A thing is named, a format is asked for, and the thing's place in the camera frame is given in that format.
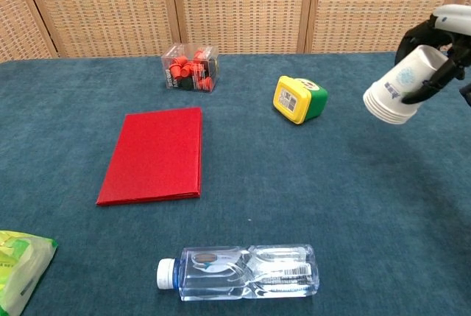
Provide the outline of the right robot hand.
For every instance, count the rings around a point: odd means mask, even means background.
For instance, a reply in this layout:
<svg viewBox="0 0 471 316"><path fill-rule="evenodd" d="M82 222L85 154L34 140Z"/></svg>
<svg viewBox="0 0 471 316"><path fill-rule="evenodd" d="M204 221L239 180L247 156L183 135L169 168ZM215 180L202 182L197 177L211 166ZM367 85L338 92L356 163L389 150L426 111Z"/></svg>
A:
<svg viewBox="0 0 471 316"><path fill-rule="evenodd" d="M418 46L440 49L450 45L447 60L419 89L402 98L402 103L413 105L430 99L453 79L463 80L465 68L470 66L470 7L463 4L443 4L436 7L429 19L409 29L396 51L394 63Z"/></svg>

